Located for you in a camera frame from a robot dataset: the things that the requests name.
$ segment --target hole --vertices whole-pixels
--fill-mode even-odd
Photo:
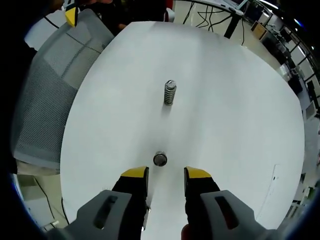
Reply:
[[[215,200],[221,209],[228,229],[236,228],[239,225],[239,221],[227,200],[223,196],[218,196]]]
[[[110,210],[112,209],[113,205],[116,203],[117,199],[118,199],[117,196],[109,196],[104,201],[102,207],[99,209],[98,213],[96,214],[93,220],[93,225],[97,229],[101,229],[101,230],[104,229]]]

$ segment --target wire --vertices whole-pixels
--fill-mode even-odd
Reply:
[[[185,24],[186,23],[186,21],[187,21],[187,19],[188,19],[188,17],[189,17],[189,15],[190,15],[190,12],[191,12],[191,9],[192,9],[192,7],[195,5],[195,3],[194,2],[192,2],[191,3],[191,5],[190,5],[190,8],[189,8],[189,11],[188,11],[188,13],[186,14],[186,16],[185,16],[185,19],[184,19],[184,21],[183,21],[183,24]]]
[[[227,19],[229,19],[229,18],[231,18],[231,14],[230,14],[229,16],[227,16],[226,18],[222,19],[221,21],[218,21],[218,22],[216,22],[216,23],[211,24],[211,25],[209,26],[209,29],[212,28],[212,26],[218,25],[218,24],[224,22],[225,20],[227,20]]]
[[[207,5],[205,11],[198,11],[198,14],[199,14],[199,16],[203,19],[203,21],[202,21],[201,23],[199,23],[197,26],[195,26],[196,28],[204,28],[204,27],[209,26],[209,22],[208,22],[208,20],[207,20],[207,14],[209,14],[209,13],[211,13],[211,14],[217,14],[217,13],[222,13],[222,12],[224,12],[223,10],[221,10],[221,11],[212,11],[212,10],[211,10],[211,12],[210,12],[210,11],[208,11],[208,7],[209,7],[209,6]]]
[[[47,20],[52,26],[54,26],[56,29],[58,29],[59,27],[57,25],[55,25],[49,18],[47,18],[46,16],[43,17],[45,20]]]
[[[207,21],[207,13],[208,13],[208,5],[206,6],[205,12],[204,11],[198,11],[199,16],[203,19],[203,21],[201,23],[199,23],[197,26],[195,26],[196,28],[203,28],[209,25],[208,21]],[[205,26],[200,26],[201,24],[203,24],[204,22],[206,22],[207,25]]]
[[[245,43],[245,27],[244,27],[244,18],[241,19],[241,23],[242,23],[242,43],[241,43],[241,46],[244,45]]]
[[[69,221],[68,221],[68,218],[67,218],[67,215],[66,215],[66,212],[65,212],[65,207],[64,207],[64,203],[63,203],[63,198],[61,197],[61,207],[62,207],[62,211],[63,211],[63,215],[64,215],[64,218],[66,220],[66,223],[69,225]]]
[[[46,200],[47,200],[47,202],[48,202],[48,205],[49,205],[49,209],[50,209],[51,215],[52,215],[53,218],[55,218],[55,216],[54,216],[54,214],[53,214],[53,212],[52,212],[52,209],[51,209],[51,206],[50,206],[50,202],[49,202],[49,198],[48,198],[46,192],[45,192],[44,189],[41,187],[41,185],[40,185],[40,183],[38,182],[38,180],[36,179],[36,177],[33,176],[33,178],[34,178],[36,184],[38,184],[38,186],[40,187],[41,191],[44,193],[45,198],[46,198]]]
[[[55,25],[49,18],[47,18],[46,16],[43,17],[45,20],[47,20],[48,23],[50,23],[52,26],[54,26],[56,29],[59,29],[59,27],[57,25]],[[72,38],[73,40],[75,40],[77,43],[81,44],[82,46],[84,46],[85,48],[91,49],[93,51],[95,51],[98,54],[101,54],[100,51],[97,51],[95,49],[93,49],[92,47],[89,47],[85,44],[83,44],[82,42],[80,42],[78,39],[75,39],[73,36],[71,36],[69,33],[65,33],[66,35],[68,35],[70,38]]]
[[[212,16],[213,10],[214,10],[214,7],[212,6],[211,7],[211,13],[210,13],[210,16],[209,16],[209,24],[210,24],[210,26],[208,28],[208,31],[210,31],[210,28],[211,28],[212,32],[214,32],[214,29],[212,27],[212,22],[211,22],[211,16]]]

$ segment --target yellow object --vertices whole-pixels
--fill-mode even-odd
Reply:
[[[145,170],[147,166],[140,166],[136,168],[131,168],[121,174],[121,177],[131,177],[131,178],[143,178],[145,176]]]
[[[75,27],[77,24],[77,13],[77,7],[73,7],[65,11],[66,22],[72,27]]]
[[[211,178],[211,175],[206,171],[194,167],[187,166],[189,178],[190,179],[202,179],[202,178]]]

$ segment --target person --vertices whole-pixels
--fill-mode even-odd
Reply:
[[[163,22],[166,12],[166,1],[90,0],[80,9],[91,9],[97,15],[101,15],[104,25],[116,36],[131,22]]]
[[[90,0],[80,10],[91,9],[101,17],[103,24],[113,35],[117,35],[132,20],[121,0]]]

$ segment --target white table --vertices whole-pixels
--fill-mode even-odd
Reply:
[[[177,82],[171,108],[163,106],[168,80]],[[157,151],[167,154],[164,167],[153,164]],[[63,203],[72,222],[121,173],[147,165],[152,202],[141,238],[180,239],[191,166],[276,228],[303,159],[299,100],[261,58],[209,31],[135,22],[102,52],[73,102],[61,150]]]

